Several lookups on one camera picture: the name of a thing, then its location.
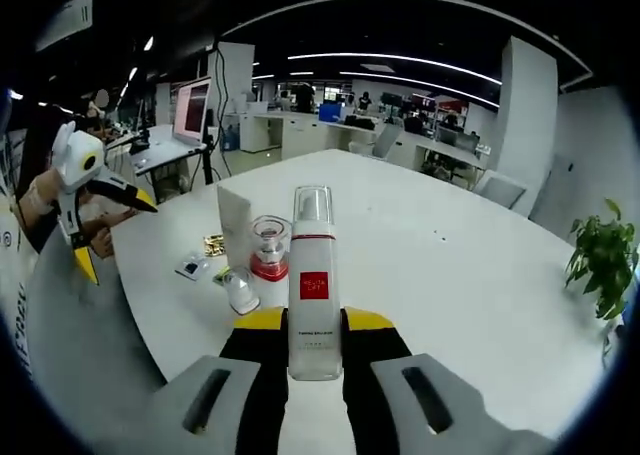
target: round table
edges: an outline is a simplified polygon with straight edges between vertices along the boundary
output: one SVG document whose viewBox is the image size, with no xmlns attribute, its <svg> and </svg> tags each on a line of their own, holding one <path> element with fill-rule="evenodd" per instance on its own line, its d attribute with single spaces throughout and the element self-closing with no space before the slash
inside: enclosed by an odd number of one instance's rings
<svg viewBox="0 0 640 455">
<path fill-rule="evenodd" d="M 414 354 L 428 353 L 480 390 L 487 412 L 507 427 L 547 437 L 567 427 L 602 377 L 600 327 L 585 323 L 564 292 L 570 245 L 473 193 L 337 150 L 218 185 L 249 200 L 252 217 L 291 219 L 295 187 L 312 184 L 332 190 L 343 305 L 391 319 Z M 236 318 L 224 290 L 211 281 L 225 257 L 213 259 L 197 282 L 174 272 L 215 233 L 221 233 L 216 186 L 113 230 L 131 311 L 167 380 L 202 355 L 217 355 Z M 344 426 L 341 382 L 314 385 L 290 379 L 287 413 L 290 405 L 299 412 L 285 419 L 281 445 L 293 452 L 333 443 L 334 453 L 351 451 L 344 448 L 350 427 Z M 303 435 L 294 428 L 309 432 L 303 428 L 312 411 L 331 414 L 323 422 L 330 427 Z M 345 442 L 322 440 L 329 430 Z M 294 440 L 285 442 L 288 437 Z M 323 447 L 318 453 L 329 453 Z"/>
</svg>

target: red label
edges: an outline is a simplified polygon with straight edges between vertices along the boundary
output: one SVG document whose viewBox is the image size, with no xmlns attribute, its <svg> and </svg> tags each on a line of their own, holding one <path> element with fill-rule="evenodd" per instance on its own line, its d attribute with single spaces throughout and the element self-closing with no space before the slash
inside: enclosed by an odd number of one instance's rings
<svg viewBox="0 0 640 455">
<path fill-rule="evenodd" d="M 300 273 L 300 300 L 328 300 L 329 275 L 327 272 Z"/>
</svg>

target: black ceiling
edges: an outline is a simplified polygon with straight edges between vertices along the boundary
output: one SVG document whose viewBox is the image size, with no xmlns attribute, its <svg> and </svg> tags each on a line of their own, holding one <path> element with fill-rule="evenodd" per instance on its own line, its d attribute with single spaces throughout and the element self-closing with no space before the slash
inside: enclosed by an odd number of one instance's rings
<svg viewBox="0 0 640 455">
<path fill-rule="evenodd" d="M 25 41 L 38 16 L 63 0 L 31 2 L 25 15 Z M 202 52 L 221 33 L 271 10 L 308 0 L 94 0 L 94 26 L 42 52 L 16 51 L 9 59 L 9 84 L 32 100 L 71 103 L 99 88 L 119 93 L 132 66 L 164 73 Z M 594 72 L 590 84 L 608 83 L 607 26 L 603 0 L 466 0 L 506 13 L 560 43 Z M 24 7 L 16 2 L 17 7 Z M 142 52 L 150 35 L 155 45 Z M 435 60 L 500 78 L 501 54 L 515 35 L 558 60 L 560 83 L 586 73 L 577 62 L 518 25 L 480 10 L 435 0 L 339 0 L 285 11 L 228 34 L 223 40 L 256 45 L 255 74 L 286 76 L 314 71 L 339 78 L 341 70 L 365 72 L 364 59 L 307 59 L 287 56 L 320 52 L 373 52 Z M 468 75 L 403 61 L 375 60 L 395 76 L 450 86 L 497 101 L 497 86 Z M 136 77 L 137 84 L 144 77 Z"/>
</svg>

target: white bottle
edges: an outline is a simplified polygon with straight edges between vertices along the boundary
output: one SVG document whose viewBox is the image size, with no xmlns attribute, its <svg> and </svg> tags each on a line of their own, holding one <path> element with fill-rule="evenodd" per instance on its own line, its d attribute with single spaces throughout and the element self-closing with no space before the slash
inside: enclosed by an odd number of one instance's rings
<svg viewBox="0 0 640 455">
<path fill-rule="evenodd" d="M 296 189 L 289 254 L 289 374 L 333 380 L 342 373 L 331 190 Z"/>
</svg>

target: potted plant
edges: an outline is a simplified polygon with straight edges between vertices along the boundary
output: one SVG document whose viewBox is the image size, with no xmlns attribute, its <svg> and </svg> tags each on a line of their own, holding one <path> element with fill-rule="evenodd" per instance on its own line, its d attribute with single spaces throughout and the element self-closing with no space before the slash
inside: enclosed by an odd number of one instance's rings
<svg viewBox="0 0 640 455">
<path fill-rule="evenodd" d="M 598 290 L 596 317 L 611 320 L 624 310 L 622 295 L 633 278 L 638 252 L 633 245 L 633 224 L 621 222 L 622 213 L 613 200 L 605 198 L 605 203 L 615 216 L 609 223 L 602 223 L 597 215 L 573 222 L 576 250 L 567 266 L 565 287 L 590 276 L 583 293 Z"/>
</svg>

